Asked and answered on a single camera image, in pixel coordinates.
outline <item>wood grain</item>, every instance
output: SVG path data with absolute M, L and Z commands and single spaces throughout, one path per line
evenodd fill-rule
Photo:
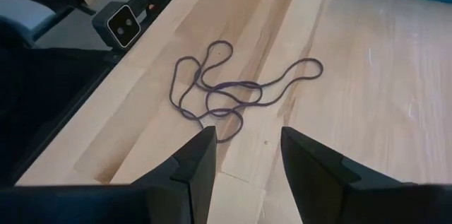
M 434 1 L 173 0 L 19 184 L 130 183 L 159 165 L 199 131 L 167 99 L 174 63 L 204 58 L 218 39 L 235 53 L 208 74 L 211 84 L 267 82 L 303 57 L 321 60 L 325 72 L 271 107 L 242 110 L 243 130 L 218 146 L 209 223 L 301 223 L 283 170 L 281 126 L 396 179 L 452 183 L 451 36 L 452 5 Z M 225 55 L 218 47 L 208 64 Z M 195 69 L 181 66 L 175 99 Z M 316 70 L 299 66 L 264 100 Z M 201 114 L 203 98 L 194 90 L 185 105 Z M 216 125 L 220 138 L 237 128 L 234 117 L 203 123 Z

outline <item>purple string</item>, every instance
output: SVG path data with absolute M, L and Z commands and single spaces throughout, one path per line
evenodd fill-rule
M 210 65 L 207 68 L 204 68 L 204 66 L 207 63 L 207 60 L 209 59 L 209 56 L 212 52 L 212 49 L 217 46 L 217 45 L 226 45 L 229 47 L 230 49 L 230 53 L 227 55 L 226 58 L 224 58 L 222 61 L 219 61 L 216 64 Z M 221 65 L 223 65 L 224 63 L 226 63 L 227 61 L 229 61 L 232 57 L 232 54 L 234 53 L 234 47 L 231 45 L 231 43 L 229 43 L 226 40 L 217 40 L 212 42 L 208 48 L 207 48 L 207 52 L 206 52 L 206 57 L 204 58 L 203 62 L 199 62 L 195 57 L 192 56 L 187 56 L 187 57 L 182 57 L 180 59 L 178 59 L 176 61 L 176 64 L 174 66 L 174 73 L 172 76 L 172 82 L 171 82 L 171 86 L 169 89 L 169 101 L 171 102 L 171 104 L 176 108 L 177 111 L 179 111 L 183 117 L 185 117 L 188 120 L 191 121 L 197 121 L 198 124 L 200 125 L 200 127 L 203 129 L 204 126 L 201 123 L 202 118 L 208 116 L 208 115 L 213 115 L 214 117 L 219 117 L 219 118 L 223 118 L 223 117 L 227 117 L 231 114 L 235 115 L 239 121 L 239 127 L 237 128 L 237 130 L 229 135 L 228 137 L 218 140 L 218 143 L 226 143 L 230 140 L 232 140 L 243 128 L 243 123 L 244 123 L 244 119 L 242 114 L 238 111 L 238 110 L 243 110 L 246 107 L 267 107 L 270 105 L 275 104 L 277 101 L 279 101 L 284 93 L 286 92 L 286 90 L 295 82 L 297 81 L 301 81 L 301 80 L 314 80 L 319 78 L 322 73 L 323 73 L 323 64 L 318 60 L 318 59 L 314 59 L 314 58 L 303 58 L 303 59 L 299 59 L 298 61 L 294 62 L 292 65 L 290 65 L 285 72 L 277 79 L 268 82 L 268 83 L 264 83 L 264 84 L 260 84 L 257 82 L 253 82 L 253 81 L 227 81 L 227 82 L 223 82 L 223 83 L 219 83 L 215 86 L 211 86 L 209 84 L 207 84 L 204 81 L 204 76 L 205 74 L 214 69 L 217 68 Z M 174 84 L 176 83 L 176 77 L 177 77 L 177 72 L 179 70 L 179 65 L 183 62 L 183 61 L 193 61 L 197 66 L 198 69 L 195 71 L 193 80 L 190 84 L 190 86 L 184 91 L 184 93 L 182 94 L 182 96 L 179 99 L 179 102 L 176 104 L 173 99 L 172 99 L 172 94 L 174 91 Z M 292 79 L 284 88 L 284 90 L 282 90 L 281 94 L 279 94 L 279 96 L 277 96 L 276 99 L 270 101 L 270 102 L 265 102 L 262 103 L 262 97 L 263 97 L 263 89 L 268 87 L 268 86 L 272 86 L 278 82 L 280 82 L 282 79 L 284 79 L 284 77 L 287 75 L 287 73 L 289 73 L 289 71 L 291 69 L 293 69 L 294 67 L 296 67 L 298 64 L 304 63 L 304 62 L 313 62 L 315 63 L 318 68 L 319 68 L 319 73 L 316 74 L 315 76 L 299 76 L 296 77 L 294 79 Z M 185 109 L 182 107 L 182 103 L 184 101 L 184 98 L 186 97 L 186 95 L 190 92 L 190 90 L 193 87 L 197 87 L 199 89 L 201 89 L 202 91 L 206 92 L 206 97 L 205 97 L 205 105 L 206 105 L 206 109 L 207 111 L 205 113 L 203 113 L 202 115 L 196 116 L 193 112 Z M 231 93 L 225 92 L 223 91 L 226 88 L 234 88 L 234 87 L 240 87 L 240 88 L 245 88 L 247 90 L 257 90 L 259 92 L 259 97 L 254 100 L 254 101 L 243 101 L 240 100 L 239 98 L 237 98 L 236 96 L 234 96 Z M 211 97 L 212 94 L 221 94 L 224 96 L 227 96 L 231 99 L 233 99 L 237 105 L 231 108 L 214 108 L 211 109 L 209 108 L 209 99 Z

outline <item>wood plank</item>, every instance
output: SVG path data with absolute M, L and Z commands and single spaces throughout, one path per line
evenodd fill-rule
M 109 183 L 149 121 L 167 101 L 169 86 L 152 81 L 147 71 L 133 86 L 114 116 L 91 141 L 74 169 L 102 183 Z
M 186 87 L 176 84 L 174 95 L 180 96 Z M 194 90 L 187 95 L 187 108 L 195 114 L 203 110 L 203 102 L 196 101 L 201 99 L 202 94 L 200 90 Z M 111 183 L 130 183 L 138 179 L 175 153 L 199 130 L 197 123 L 182 119 L 167 99 L 162 100 L 157 113 L 141 131 Z
M 219 173 L 213 186 L 207 223 L 257 223 L 265 191 Z
M 117 65 L 71 121 L 19 179 L 18 184 L 58 184 L 63 181 L 92 139 L 124 101 L 142 69 Z
M 274 80 L 291 63 L 302 58 L 303 49 L 309 45 L 322 2 L 323 0 L 292 0 L 258 77 L 259 82 Z M 263 102 L 278 96 L 294 76 L 292 71 L 279 84 L 267 88 Z M 223 172 L 264 188 L 278 148 L 280 128 L 285 123 L 286 97 L 273 106 L 244 111 L 243 131 L 227 151 L 222 165 Z
M 452 182 L 452 7 L 327 0 L 290 126 L 403 181 Z M 307 68 L 306 73 L 313 73 Z
M 302 219 L 285 176 L 283 156 L 278 149 L 275 164 L 266 185 L 266 196 L 258 223 L 299 224 L 301 222 Z
M 250 64 L 258 64 L 261 59 L 261 53 L 253 52 L 253 49 L 256 43 L 261 41 L 262 37 L 265 36 L 261 35 L 260 33 L 262 29 L 268 27 L 269 22 L 266 19 L 270 15 L 268 10 L 258 11 L 257 9 L 263 8 L 262 6 L 259 6 L 259 4 L 269 6 L 268 3 L 271 2 L 273 4 L 274 1 L 275 0 L 227 0 L 227 2 L 225 2 L 225 0 L 200 0 L 198 4 L 194 6 L 193 11 L 191 11 L 190 14 L 182 21 L 180 27 L 177 28 L 176 34 L 178 36 L 178 40 L 176 42 L 170 42 L 167 47 L 164 48 L 160 54 L 158 54 L 158 57 L 155 59 L 155 61 L 152 62 L 148 70 L 148 73 L 150 75 L 152 74 L 152 76 L 147 77 L 146 80 L 154 80 L 160 84 L 166 85 L 165 87 L 162 87 L 160 89 L 160 92 L 167 93 L 167 89 L 169 88 L 170 84 L 169 80 L 167 82 L 162 81 L 158 78 L 170 79 L 174 63 L 178 58 L 184 55 L 191 54 L 198 59 L 203 59 L 207 47 L 206 40 L 207 38 L 214 37 L 215 34 L 217 36 L 225 36 L 226 39 L 232 43 L 236 42 L 238 37 L 243 37 L 243 41 L 249 41 L 241 42 L 237 49 L 238 52 L 234 54 L 230 63 L 222 66 L 217 71 L 212 71 L 212 73 L 209 73 L 208 82 L 215 84 L 228 80 L 237 80 L 238 78 L 247 79 L 254 76 L 254 71 L 257 69 L 257 66 L 252 69 L 250 68 Z M 213 11 L 211 11 L 212 17 L 205 18 L 205 20 L 201 22 L 199 18 L 206 17 L 207 7 L 213 8 Z M 244 8 L 239 12 L 235 11 L 234 8 L 236 7 Z M 196 37 L 197 42 L 194 41 L 194 35 L 198 35 L 198 37 Z M 225 55 L 227 55 L 227 50 L 225 48 L 219 47 L 218 49 L 214 49 L 213 51 L 214 54 L 209 60 L 208 65 L 213 64 L 220 59 L 223 59 Z M 182 88 L 186 88 L 187 84 L 189 84 L 190 80 L 193 78 L 195 70 L 195 66 L 191 66 L 189 64 L 182 65 L 178 72 L 177 85 Z M 202 114 L 203 112 L 205 112 L 205 108 L 203 107 L 204 96 L 205 94 L 198 91 L 197 93 L 194 93 L 194 95 L 190 95 L 190 100 L 187 100 L 186 103 L 194 105 L 194 110 L 198 114 Z M 224 98 L 213 98 L 210 103 L 211 107 L 224 107 L 225 105 L 231 104 L 230 101 Z M 175 112 L 173 107 L 169 105 L 168 100 L 165 99 L 165 101 L 163 101 L 160 106 L 162 110 L 159 111 L 159 115 L 157 116 L 159 120 L 151 120 L 148 122 L 146 129 L 140 135 L 138 141 L 136 142 L 136 145 L 133 147 L 127 159 L 125 159 L 124 163 L 121 165 L 118 173 L 114 176 L 114 182 L 132 181 L 142 174 L 148 172 L 152 167 L 157 166 L 165 159 L 163 156 L 169 156 L 173 154 L 176 149 L 181 147 L 195 134 L 195 131 L 199 130 L 196 123 L 194 122 L 180 121 L 179 124 L 186 124 L 182 126 L 184 126 L 183 128 L 187 126 L 187 128 L 180 129 L 180 131 L 185 131 L 184 133 L 175 132 L 173 127 L 171 126 L 171 121 L 182 120 L 182 117 L 180 116 L 180 114 Z M 230 124 L 229 120 L 220 121 L 218 119 L 208 117 L 203 121 L 206 124 L 217 125 L 218 135 L 220 136 L 225 135 L 226 133 L 232 133 L 233 129 L 235 129 L 231 128 L 233 124 Z M 173 138 L 172 141 L 167 142 L 167 146 L 162 146 L 162 149 L 160 151 L 162 155 L 159 155 L 158 158 L 146 155 L 143 152 L 143 149 L 151 149 L 157 147 L 155 145 L 156 137 Z M 222 151 L 218 151 L 218 153 L 220 160 L 219 162 L 221 162 L 222 155 L 224 155 L 224 153 Z

